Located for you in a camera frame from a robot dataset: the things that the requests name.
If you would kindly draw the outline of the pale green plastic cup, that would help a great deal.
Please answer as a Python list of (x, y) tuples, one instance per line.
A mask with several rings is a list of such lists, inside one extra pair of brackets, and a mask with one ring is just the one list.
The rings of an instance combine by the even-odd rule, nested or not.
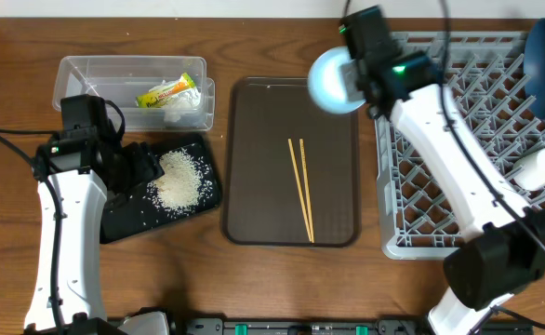
[(536, 191), (545, 186), (545, 148), (529, 154), (514, 165), (518, 173), (514, 182), (527, 191)]

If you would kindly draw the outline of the wooden chopstick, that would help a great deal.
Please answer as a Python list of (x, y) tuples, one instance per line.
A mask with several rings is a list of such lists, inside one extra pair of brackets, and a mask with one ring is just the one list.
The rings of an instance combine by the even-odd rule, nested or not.
[(307, 211), (307, 208), (306, 208), (306, 204), (305, 204), (305, 201), (304, 201), (304, 195), (303, 195), (302, 188), (301, 188), (301, 180), (300, 180), (300, 177), (299, 177), (299, 169), (298, 169), (298, 165), (297, 165), (297, 159), (296, 159), (292, 139), (290, 139), (290, 138), (287, 139), (287, 145), (288, 145), (288, 148), (289, 148), (289, 154), (290, 154), (290, 158), (291, 158), (291, 162), (292, 162), (292, 168), (293, 168), (293, 171), (294, 171), (295, 183), (296, 183), (296, 186), (297, 186), (297, 189), (298, 189), (298, 197), (299, 197), (299, 204), (300, 204), (300, 208), (301, 208), (302, 218), (303, 218), (303, 221), (304, 221), (304, 225), (305, 225), (305, 228), (306, 228), (306, 233), (307, 233), (309, 242), (313, 243), (314, 242), (313, 235), (312, 235), (312, 231), (311, 231), (311, 228), (310, 228), (310, 221), (309, 221), (309, 218), (308, 218), (308, 211)]
[(305, 188), (306, 211), (307, 211), (307, 218), (308, 218), (310, 241), (314, 243), (315, 235), (314, 235), (313, 222), (312, 222), (312, 203), (311, 203), (311, 196), (310, 196), (310, 185), (309, 185), (309, 178), (308, 178), (309, 176), (308, 176), (308, 170), (307, 170), (304, 139), (299, 139), (299, 148), (300, 148), (300, 156), (301, 156), (301, 164), (302, 164), (303, 182), (304, 182), (304, 188)]

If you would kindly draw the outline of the light blue bowl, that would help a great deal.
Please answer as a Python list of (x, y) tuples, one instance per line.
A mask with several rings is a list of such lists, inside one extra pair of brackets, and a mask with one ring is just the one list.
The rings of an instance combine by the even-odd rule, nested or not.
[(355, 85), (356, 70), (348, 48), (334, 47), (323, 53), (308, 74), (312, 100), (331, 114), (349, 114), (366, 103)]

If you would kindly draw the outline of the rice pile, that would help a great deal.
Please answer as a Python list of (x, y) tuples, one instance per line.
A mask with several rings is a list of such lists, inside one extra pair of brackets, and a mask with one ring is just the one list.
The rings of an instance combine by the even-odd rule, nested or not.
[(214, 182), (206, 178), (210, 167), (186, 149), (163, 154), (159, 164), (164, 175), (148, 184), (148, 199), (170, 219), (196, 213), (215, 194)]

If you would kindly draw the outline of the yellow green snack wrapper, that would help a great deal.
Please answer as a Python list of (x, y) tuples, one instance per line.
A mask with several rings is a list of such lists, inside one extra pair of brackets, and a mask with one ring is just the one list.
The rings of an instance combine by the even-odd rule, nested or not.
[(136, 97), (136, 104), (140, 108), (193, 108), (200, 101), (201, 93), (187, 73), (183, 73), (177, 80), (163, 81)]

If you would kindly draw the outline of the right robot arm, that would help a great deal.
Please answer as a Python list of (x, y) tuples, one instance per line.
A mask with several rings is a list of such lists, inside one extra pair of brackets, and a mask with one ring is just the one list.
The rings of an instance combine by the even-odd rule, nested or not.
[(349, 93), (359, 91), (421, 156), (453, 210), (464, 243), (445, 257), (448, 289), (427, 315), (434, 334), (476, 334), (494, 314), (539, 323), (504, 302), (545, 275), (545, 209), (535, 210), (496, 170), (452, 101), (446, 85), (450, 38), (441, 61), (405, 54), (380, 7), (343, 12)]

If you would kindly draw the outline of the white napkin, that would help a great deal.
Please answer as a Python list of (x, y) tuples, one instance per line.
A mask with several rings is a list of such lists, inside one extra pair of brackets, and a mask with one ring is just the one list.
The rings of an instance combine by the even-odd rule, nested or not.
[(182, 111), (193, 111), (201, 101), (201, 94), (192, 79), (181, 76), (176, 81), (163, 82), (148, 92), (146, 106), (165, 108), (164, 119), (174, 123), (180, 120)]

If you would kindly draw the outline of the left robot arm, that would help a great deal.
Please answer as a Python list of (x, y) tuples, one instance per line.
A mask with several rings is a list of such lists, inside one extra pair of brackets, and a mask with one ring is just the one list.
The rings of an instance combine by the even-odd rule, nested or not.
[(145, 142), (123, 145), (114, 104), (91, 95), (60, 102), (63, 129), (38, 146), (33, 176), (42, 209), (39, 262), (26, 334), (113, 332), (100, 288), (100, 224), (109, 194), (163, 176)]

